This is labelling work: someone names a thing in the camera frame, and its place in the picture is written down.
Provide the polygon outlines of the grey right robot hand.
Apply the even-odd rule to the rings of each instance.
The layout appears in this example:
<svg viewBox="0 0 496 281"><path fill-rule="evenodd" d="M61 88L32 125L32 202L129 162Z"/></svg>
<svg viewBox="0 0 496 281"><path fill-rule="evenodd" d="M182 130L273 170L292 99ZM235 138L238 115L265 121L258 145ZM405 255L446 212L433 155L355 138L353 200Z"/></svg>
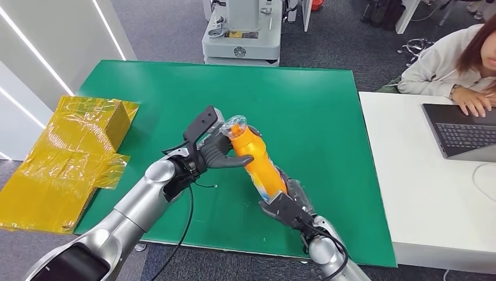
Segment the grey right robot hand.
<svg viewBox="0 0 496 281"><path fill-rule="evenodd" d="M305 210L309 215L311 215L313 217L316 216L315 209L314 209L310 199L308 198L308 196L304 190L304 187L301 185L301 182L297 179L293 179L293 178L289 177L285 173L285 171L281 170L278 166L276 168L277 168L280 176L284 180L284 183L285 183L286 188L287 188L288 196L291 197L292 200L297 203L299 208L301 208L302 210ZM258 202L258 204L259 204L259 207L261 208L262 212L265 213L265 215L267 215L268 217L271 217L271 218L273 218L279 222L283 222L281 220L280 215L278 215L275 212L272 212L269 209L269 205L265 201L261 200Z"/></svg>

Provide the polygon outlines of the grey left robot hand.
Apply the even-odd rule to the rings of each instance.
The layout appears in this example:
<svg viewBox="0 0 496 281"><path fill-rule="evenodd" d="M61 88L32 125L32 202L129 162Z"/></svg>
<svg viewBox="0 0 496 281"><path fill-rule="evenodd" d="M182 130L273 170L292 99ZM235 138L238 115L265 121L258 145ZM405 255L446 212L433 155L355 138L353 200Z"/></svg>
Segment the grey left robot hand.
<svg viewBox="0 0 496 281"><path fill-rule="evenodd" d="M228 156L233 150L233 145L231 140L220 131L220 128L221 125L218 125L199 143L199 152L207 168L223 169L250 164L254 160L252 155Z"/></svg>

